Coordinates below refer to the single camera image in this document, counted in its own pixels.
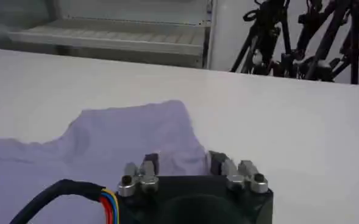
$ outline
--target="yellow wire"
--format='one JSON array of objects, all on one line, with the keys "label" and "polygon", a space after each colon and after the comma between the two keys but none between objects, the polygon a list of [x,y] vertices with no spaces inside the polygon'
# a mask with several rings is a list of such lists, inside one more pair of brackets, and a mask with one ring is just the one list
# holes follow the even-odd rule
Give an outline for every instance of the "yellow wire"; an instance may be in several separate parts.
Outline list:
[{"label": "yellow wire", "polygon": [[114,198],[114,201],[116,203],[116,205],[115,205],[116,206],[116,211],[117,211],[117,224],[119,224],[119,206],[118,206],[118,200],[117,200],[116,195],[111,190],[109,190],[107,188],[103,189],[102,191],[110,194]]}]

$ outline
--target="white shelf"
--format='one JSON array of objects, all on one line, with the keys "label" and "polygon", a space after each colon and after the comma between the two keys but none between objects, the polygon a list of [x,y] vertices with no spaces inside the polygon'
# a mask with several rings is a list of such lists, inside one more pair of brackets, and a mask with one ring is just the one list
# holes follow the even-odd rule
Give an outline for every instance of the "white shelf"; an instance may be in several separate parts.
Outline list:
[{"label": "white shelf", "polygon": [[191,25],[60,19],[9,37],[30,43],[202,55],[204,32],[204,27]]}]

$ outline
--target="fabric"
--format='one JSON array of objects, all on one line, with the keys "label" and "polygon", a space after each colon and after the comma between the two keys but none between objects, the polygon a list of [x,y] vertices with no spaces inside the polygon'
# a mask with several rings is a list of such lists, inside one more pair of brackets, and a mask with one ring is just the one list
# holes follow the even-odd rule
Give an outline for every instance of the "fabric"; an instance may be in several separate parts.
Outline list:
[{"label": "fabric", "polygon": [[[0,139],[0,223],[63,178],[116,190],[126,163],[159,153],[160,175],[206,175],[204,148],[182,102],[85,110],[65,134],[44,144]],[[62,196],[31,223],[105,223],[99,203]]]}]

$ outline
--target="red wire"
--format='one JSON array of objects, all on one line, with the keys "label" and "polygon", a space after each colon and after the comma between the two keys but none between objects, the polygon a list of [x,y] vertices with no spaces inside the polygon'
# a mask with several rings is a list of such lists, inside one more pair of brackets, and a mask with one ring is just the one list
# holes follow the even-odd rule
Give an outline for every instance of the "red wire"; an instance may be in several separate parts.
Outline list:
[{"label": "red wire", "polygon": [[105,197],[100,197],[99,200],[103,204],[105,208],[105,214],[106,214],[106,224],[112,224],[113,223],[113,212],[112,207],[110,203],[107,201]]}]

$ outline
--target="white wall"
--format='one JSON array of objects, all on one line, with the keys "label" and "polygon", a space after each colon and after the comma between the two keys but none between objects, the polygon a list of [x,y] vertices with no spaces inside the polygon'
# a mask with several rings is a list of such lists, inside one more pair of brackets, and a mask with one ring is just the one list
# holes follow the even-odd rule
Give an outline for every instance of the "white wall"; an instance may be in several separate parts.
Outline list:
[{"label": "white wall", "polygon": [[[250,10],[256,9],[257,5],[253,0],[216,0],[216,27],[215,27],[215,39],[212,47],[211,54],[211,68],[220,71],[229,71],[233,62],[238,55],[244,40],[247,37],[252,23],[244,22],[242,16]],[[323,5],[326,6],[328,0],[323,0]],[[298,16],[303,14],[307,10],[305,0],[293,0],[290,2],[288,11],[289,29],[292,48],[296,47],[302,25],[298,23]],[[314,55],[320,40],[327,28],[328,23],[331,20],[331,16],[328,21],[321,27],[317,34],[311,40],[307,55]],[[338,35],[331,48],[327,61],[340,57],[339,48],[348,31],[350,25],[339,29]],[[279,38],[279,42],[274,52],[274,58],[280,59],[281,53],[284,52],[282,33]],[[346,68],[342,74],[340,74],[335,81],[340,83],[349,83],[350,67]]]}]

